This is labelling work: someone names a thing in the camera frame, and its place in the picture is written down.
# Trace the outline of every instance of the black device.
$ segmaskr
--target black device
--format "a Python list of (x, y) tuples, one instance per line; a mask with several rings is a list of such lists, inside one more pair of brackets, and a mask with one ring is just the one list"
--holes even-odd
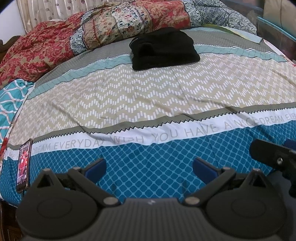
[(30, 186), (30, 158), (32, 143), (33, 139), (29, 139), (20, 147), (16, 181), (16, 191), (18, 193), (27, 190)]
[(123, 203), (96, 185), (106, 172), (104, 159), (63, 174), (44, 169), (16, 212), (23, 241), (281, 241), (286, 207), (259, 169), (236, 173), (201, 158), (192, 167), (207, 185), (183, 202)]
[(253, 159), (281, 171), (283, 177), (291, 181), (289, 195), (296, 198), (296, 151), (294, 149), (256, 139), (251, 143), (249, 152)]

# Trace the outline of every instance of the blue paisley fabric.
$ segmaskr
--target blue paisley fabric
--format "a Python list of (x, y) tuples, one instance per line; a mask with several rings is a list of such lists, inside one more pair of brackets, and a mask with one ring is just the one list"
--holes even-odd
[(82, 15), (80, 28), (70, 38), (71, 49), (75, 56), (88, 50), (83, 42), (83, 24), (91, 19), (94, 10), (91, 9)]
[(190, 17), (191, 27), (214, 24), (257, 33), (256, 27), (242, 14), (227, 7), (219, 0), (182, 0)]

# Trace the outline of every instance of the phone screen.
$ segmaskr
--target phone screen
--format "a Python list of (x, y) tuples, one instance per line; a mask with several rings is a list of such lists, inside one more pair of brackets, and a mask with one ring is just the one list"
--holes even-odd
[(17, 191), (25, 190), (29, 186), (29, 161), (31, 156), (31, 139), (20, 147), (17, 166)]

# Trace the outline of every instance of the black folded cloth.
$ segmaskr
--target black folded cloth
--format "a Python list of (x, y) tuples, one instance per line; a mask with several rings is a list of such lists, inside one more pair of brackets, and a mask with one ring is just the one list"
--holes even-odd
[(168, 67), (200, 61), (193, 40), (186, 33), (172, 27), (135, 37), (130, 48), (133, 69)]

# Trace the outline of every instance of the screw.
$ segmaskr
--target screw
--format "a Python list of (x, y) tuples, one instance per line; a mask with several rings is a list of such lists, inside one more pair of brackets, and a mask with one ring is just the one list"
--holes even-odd
[(103, 202), (108, 206), (112, 206), (118, 203), (118, 199), (116, 197), (106, 197), (104, 198)]
[(197, 205), (200, 202), (200, 199), (197, 197), (187, 197), (185, 202), (189, 205)]
[(282, 165), (283, 163), (283, 159), (281, 157), (279, 157), (277, 160), (276, 160), (276, 163), (280, 166)]

